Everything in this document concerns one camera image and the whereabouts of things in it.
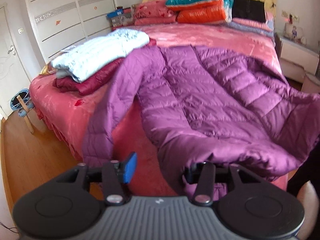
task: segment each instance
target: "black wire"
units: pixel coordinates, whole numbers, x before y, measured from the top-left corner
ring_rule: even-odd
[[[0,225],[3,226],[4,228],[10,230],[11,232],[13,232],[13,233],[15,233],[15,234],[18,234],[18,232],[15,232],[15,231],[12,230],[12,229],[17,229],[17,228],[8,228],[8,227],[6,227],[1,221],[0,221]]]

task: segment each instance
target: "baseboard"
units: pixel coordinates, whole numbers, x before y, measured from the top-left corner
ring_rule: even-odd
[[[12,208],[13,208],[13,200],[12,195],[9,187],[9,181],[8,181],[8,174],[7,174],[7,167],[5,164],[5,153],[4,153],[4,125],[5,125],[5,119],[2,118],[0,122],[0,160],[1,160],[1,170],[2,170],[2,178],[3,178],[3,184],[4,184],[4,192],[5,196],[7,198],[8,206],[10,213],[12,214]]]

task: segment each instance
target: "white nightstand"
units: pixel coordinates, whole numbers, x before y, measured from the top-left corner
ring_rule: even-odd
[[[319,53],[276,33],[276,52],[285,77],[303,83],[305,71],[316,75]]]

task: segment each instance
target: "door handle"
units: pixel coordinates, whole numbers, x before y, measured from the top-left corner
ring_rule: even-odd
[[[8,54],[10,54],[10,52],[12,52],[12,54],[15,56],[17,53],[16,53],[16,49],[13,45],[10,46],[10,50],[8,50]]]

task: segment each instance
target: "wooden floor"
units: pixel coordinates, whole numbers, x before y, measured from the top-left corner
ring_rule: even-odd
[[[23,118],[13,113],[4,123],[4,158],[13,203],[21,196],[77,165],[64,142],[30,112],[35,133],[31,134]],[[91,192],[102,199],[97,185]]]

